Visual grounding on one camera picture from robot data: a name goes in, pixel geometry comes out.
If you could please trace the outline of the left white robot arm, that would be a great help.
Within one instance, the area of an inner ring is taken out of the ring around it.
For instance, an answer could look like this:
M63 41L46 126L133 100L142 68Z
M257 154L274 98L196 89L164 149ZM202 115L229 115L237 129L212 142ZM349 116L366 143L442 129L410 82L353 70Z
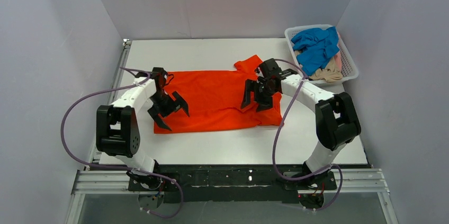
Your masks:
M168 94L165 86L174 75L161 67L151 71L140 70L133 85L110 105L101 105L96 111L96 147L99 151L122 161L136 175L149 175L156 167L145 145L149 139L140 135L137 114L148 106L148 114L156 126L171 128L164 118L183 110L189 114L188 103L178 92Z

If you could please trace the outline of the orange t shirt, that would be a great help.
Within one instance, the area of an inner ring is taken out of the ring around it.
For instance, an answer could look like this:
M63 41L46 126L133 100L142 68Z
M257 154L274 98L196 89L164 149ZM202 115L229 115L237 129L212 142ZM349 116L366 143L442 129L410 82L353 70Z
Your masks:
M188 103L189 114L178 111L164 118L170 129L154 126L155 134L208 132L279 126L282 120L280 101L282 95L273 96L273 107L258 112L257 103L244 109L245 81L256 80L255 69L262 60L253 55L234 64L235 70L175 71L174 79L164 89L178 92Z

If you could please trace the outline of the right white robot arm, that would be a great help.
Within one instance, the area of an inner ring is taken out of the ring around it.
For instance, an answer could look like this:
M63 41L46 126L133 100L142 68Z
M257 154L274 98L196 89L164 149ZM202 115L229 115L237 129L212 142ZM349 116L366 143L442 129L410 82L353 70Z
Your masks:
M301 68L282 70L279 59L269 59L255 69L256 80L245 81L241 108L257 103L257 111L273 108L276 93L292 98L283 116L286 119L293 103L300 102L315 114L318 142L303 163L303 173L298 177L283 175L276 165L274 170L284 180L301 181L313 178L334 167L334 160L341 150L361 134L353 100L346 92L338 94L326 91L311 83Z

